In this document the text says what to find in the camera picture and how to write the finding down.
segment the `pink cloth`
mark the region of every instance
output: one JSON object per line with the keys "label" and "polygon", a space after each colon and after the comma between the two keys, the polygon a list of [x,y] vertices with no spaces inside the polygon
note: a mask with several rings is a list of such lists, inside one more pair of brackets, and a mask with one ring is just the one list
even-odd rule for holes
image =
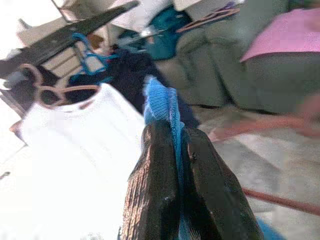
{"label": "pink cloth", "polygon": [[320,52],[320,32],[311,25],[320,19],[320,8],[296,9],[277,16],[254,41],[240,62],[262,54]]}

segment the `pink towel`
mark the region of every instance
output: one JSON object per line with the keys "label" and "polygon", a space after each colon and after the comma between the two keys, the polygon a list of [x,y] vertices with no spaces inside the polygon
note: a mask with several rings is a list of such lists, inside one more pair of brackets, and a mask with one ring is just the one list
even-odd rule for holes
{"label": "pink towel", "polygon": [[296,9],[277,16],[254,41],[240,62],[262,54],[320,52],[320,32],[312,24],[320,20],[320,8]]}

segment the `white pillow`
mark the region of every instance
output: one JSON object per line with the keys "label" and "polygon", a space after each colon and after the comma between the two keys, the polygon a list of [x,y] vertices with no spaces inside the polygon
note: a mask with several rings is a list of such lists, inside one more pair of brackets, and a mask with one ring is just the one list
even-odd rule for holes
{"label": "white pillow", "polygon": [[[130,1],[116,0],[110,8],[115,8]],[[141,33],[158,13],[171,4],[172,0],[140,0],[139,6],[121,14],[111,23],[118,27]]]}

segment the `floor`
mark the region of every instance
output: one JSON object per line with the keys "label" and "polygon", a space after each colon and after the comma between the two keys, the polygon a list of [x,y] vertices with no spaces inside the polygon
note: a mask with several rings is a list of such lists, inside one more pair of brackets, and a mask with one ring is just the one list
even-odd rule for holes
{"label": "floor", "polygon": [[[223,108],[193,108],[209,133],[242,119],[257,119],[262,114],[242,111],[232,105]],[[1,183],[11,175],[28,175],[32,151],[9,132],[20,117],[0,99],[0,176]],[[214,143],[218,153],[238,177],[241,185],[256,191],[320,205],[320,140],[311,140],[290,129],[244,134],[223,143]],[[288,240],[318,240],[320,217],[249,198],[257,217],[272,225]]]}

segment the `white t-shirt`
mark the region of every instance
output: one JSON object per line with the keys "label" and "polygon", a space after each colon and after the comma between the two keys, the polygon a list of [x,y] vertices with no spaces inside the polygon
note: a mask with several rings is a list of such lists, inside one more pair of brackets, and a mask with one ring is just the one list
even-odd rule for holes
{"label": "white t-shirt", "polygon": [[[37,157],[31,190],[21,192],[20,201],[31,196],[31,204],[15,212],[9,226],[0,217],[0,232],[10,230],[16,240],[117,239],[144,120],[108,84],[85,102],[92,103],[85,109],[79,108],[84,102],[55,109],[35,103],[26,115],[21,135]],[[0,211],[7,209],[6,214],[19,208],[19,201],[10,205],[17,184],[0,187]]]}

